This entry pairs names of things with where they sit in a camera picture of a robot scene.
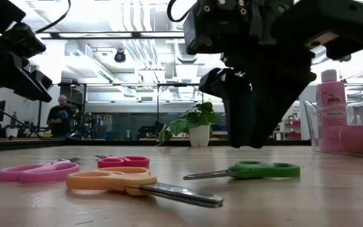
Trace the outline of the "clear plastic bin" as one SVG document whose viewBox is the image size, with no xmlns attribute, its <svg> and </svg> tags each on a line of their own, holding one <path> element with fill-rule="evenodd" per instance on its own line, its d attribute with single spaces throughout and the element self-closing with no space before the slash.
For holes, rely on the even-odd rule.
<svg viewBox="0 0 363 227">
<path fill-rule="evenodd" d="M 319 147 L 318 137 L 318 106 L 317 103 L 303 101 L 304 113 L 306 114 L 306 123 L 309 131 L 309 139 L 312 149 L 315 152 L 347 154 L 354 156 L 363 156 L 363 154 L 344 153 L 342 147 L 340 151 L 321 151 Z M 363 124 L 363 102 L 355 102 L 346 104 L 347 109 L 347 125 Z"/>
</svg>

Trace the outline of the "green-handled scissors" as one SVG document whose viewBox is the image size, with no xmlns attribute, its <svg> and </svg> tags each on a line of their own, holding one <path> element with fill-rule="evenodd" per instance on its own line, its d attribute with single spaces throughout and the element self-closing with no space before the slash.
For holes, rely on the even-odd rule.
<svg viewBox="0 0 363 227">
<path fill-rule="evenodd" d="M 238 180 L 254 178 L 294 178 L 301 174 L 301 167 L 290 163 L 264 163 L 261 161 L 239 161 L 226 170 L 194 173 L 183 177 L 184 180 L 231 177 Z"/>
</svg>

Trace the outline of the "red-handled scissors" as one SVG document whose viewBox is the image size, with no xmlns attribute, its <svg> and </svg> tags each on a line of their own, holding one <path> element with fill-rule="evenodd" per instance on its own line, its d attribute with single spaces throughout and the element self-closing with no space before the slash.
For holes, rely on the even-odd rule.
<svg viewBox="0 0 363 227">
<path fill-rule="evenodd" d="M 113 155 L 96 155 L 98 158 L 98 168 L 108 167 L 149 167 L 150 159 L 145 156 L 113 156 Z"/>
</svg>

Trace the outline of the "person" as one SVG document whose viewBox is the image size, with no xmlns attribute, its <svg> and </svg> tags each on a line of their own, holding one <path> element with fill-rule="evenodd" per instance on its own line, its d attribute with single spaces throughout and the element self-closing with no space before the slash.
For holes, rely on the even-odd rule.
<svg viewBox="0 0 363 227">
<path fill-rule="evenodd" d="M 47 124 L 51 128 L 52 137 L 67 138 L 71 133 L 72 112 L 65 95 L 60 95 L 58 102 L 58 105 L 50 109 Z"/>
</svg>

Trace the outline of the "potted green plant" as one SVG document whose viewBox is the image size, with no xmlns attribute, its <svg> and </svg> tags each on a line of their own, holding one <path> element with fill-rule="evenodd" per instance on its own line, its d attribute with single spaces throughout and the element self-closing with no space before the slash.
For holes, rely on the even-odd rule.
<svg viewBox="0 0 363 227">
<path fill-rule="evenodd" d="M 186 134 L 191 147 L 207 147 L 209 144 L 211 125 L 217 120 L 211 102 L 198 103 L 188 109 L 180 118 L 164 126 L 159 133 L 158 143 L 168 142 L 173 136 Z"/>
</svg>

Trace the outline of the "shelf with red bins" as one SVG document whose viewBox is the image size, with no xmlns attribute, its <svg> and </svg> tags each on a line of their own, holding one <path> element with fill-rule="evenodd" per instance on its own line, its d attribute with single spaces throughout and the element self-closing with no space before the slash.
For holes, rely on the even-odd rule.
<svg viewBox="0 0 363 227">
<path fill-rule="evenodd" d="M 284 139 L 298 141 L 302 139 L 299 112 L 293 112 L 284 119 Z"/>
</svg>

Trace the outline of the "black background table frame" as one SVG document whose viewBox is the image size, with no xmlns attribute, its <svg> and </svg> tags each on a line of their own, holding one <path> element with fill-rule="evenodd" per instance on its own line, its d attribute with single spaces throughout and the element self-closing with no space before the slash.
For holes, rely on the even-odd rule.
<svg viewBox="0 0 363 227">
<path fill-rule="evenodd" d="M 204 102 L 196 83 L 59 83 L 72 107 L 74 137 L 156 139 L 163 126 Z"/>
</svg>

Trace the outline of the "orange-handled scissors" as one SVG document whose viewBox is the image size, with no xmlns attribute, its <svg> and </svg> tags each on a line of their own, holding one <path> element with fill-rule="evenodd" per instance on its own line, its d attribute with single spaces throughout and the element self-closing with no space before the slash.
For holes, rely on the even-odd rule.
<svg viewBox="0 0 363 227">
<path fill-rule="evenodd" d="M 150 170 L 142 167 L 108 167 L 91 172 L 72 173 L 66 186 L 73 190 L 113 190 L 133 196 L 152 194 L 194 206 L 218 208 L 223 198 L 208 192 L 197 192 L 182 186 L 159 182 Z"/>
</svg>

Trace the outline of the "black metal table frame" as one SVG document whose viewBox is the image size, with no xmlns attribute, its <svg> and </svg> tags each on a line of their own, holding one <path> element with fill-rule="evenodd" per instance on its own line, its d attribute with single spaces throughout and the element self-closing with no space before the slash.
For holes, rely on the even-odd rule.
<svg viewBox="0 0 363 227">
<path fill-rule="evenodd" d="M 74 140 L 74 139 L 52 139 L 52 140 L 0 140 L 0 151 L 17 149 L 46 148 L 56 146 L 190 146 L 189 140 L 170 140 L 158 145 L 155 140 L 141 141 L 116 141 L 116 140 Z M 311 141 L 266 141 L 264 146 L 310 146 Z M 209 146 L 229 146 L 229 141 L 209 141 Z"/>
</svg>

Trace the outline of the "black beam with lights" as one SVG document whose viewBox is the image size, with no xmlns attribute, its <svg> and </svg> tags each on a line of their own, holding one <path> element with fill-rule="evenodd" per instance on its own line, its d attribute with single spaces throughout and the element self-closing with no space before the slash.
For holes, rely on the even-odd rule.
<svg viewBox="0 0 363 227">
<path fill-rule="evenodd" d="M 46 40 L 137 40 L 137 39 L 183 39 L 183 32 L 176 31 L 130 31 L 130 32 L 43 32 Z"/>
</svg>

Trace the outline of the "pink-handled scissors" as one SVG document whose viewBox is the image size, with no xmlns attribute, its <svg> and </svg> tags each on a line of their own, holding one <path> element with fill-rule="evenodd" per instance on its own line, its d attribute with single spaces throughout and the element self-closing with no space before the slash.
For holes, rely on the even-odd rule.
<svg viewBox="0 0 363 227">
<path fill-rule="evenodd" d="M 66 179 L 79 171 L 80 158 L 64 158 L 50 163 L 12 166 L 0 171 L 0 182 L 49 183 Z"/>
</svg>

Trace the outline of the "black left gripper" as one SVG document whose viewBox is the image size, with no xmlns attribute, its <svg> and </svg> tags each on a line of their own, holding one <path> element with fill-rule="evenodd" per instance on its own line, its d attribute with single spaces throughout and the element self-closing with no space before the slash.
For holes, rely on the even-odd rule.
<svg viewBox="0 0 363 227">
<path fill-rule="evenodd" d="M 13 93 L 29 100 L 50 102 L 52 80 L 41 71 L 29 73 L 28 60 L 8 50 L 0 43 L 0 87 L 19 87 Z"/>
</svg>

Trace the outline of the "pink paint bottle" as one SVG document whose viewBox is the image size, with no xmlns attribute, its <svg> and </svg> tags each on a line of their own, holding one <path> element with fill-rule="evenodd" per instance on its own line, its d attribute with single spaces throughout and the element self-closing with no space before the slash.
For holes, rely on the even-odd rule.
<svg viewBox="0 0 363 227">
<path fill-rule="evenodd" d="M 344 83 L 337 80 L 335 69 L 321 73 L 321 84 L 316 86 L 318 106 L 318 137 L 321 151 L 340 151 L 340 131 L 347 125 Z"/>
</svg>

